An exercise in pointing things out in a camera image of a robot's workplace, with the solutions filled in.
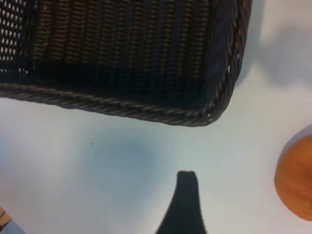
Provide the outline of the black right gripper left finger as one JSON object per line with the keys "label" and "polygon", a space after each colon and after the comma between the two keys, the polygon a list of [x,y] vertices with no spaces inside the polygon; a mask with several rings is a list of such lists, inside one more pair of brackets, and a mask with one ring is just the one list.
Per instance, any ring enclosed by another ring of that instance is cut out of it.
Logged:
{"label": "black right gripper left finger", "polygon": [[172,196],[171,202],[168,209],[160,223],[156,234],[178,234],[180,233],[181,224],[181,208],[180,205],[182,197],[182,185],[185,179],[186,171],[179,171],[176,176],[176,185],[174,194]]}

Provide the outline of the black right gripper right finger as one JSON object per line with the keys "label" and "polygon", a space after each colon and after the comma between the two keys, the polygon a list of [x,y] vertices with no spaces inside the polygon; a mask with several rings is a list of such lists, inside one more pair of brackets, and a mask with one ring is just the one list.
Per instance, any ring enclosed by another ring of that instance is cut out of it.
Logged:
{"label": "black right gripper right finger", "polygon": [[206,234],[207,230],[201,213],[198,180],[195,172],[185,171],[187,212],[185,214],[186,233]]}

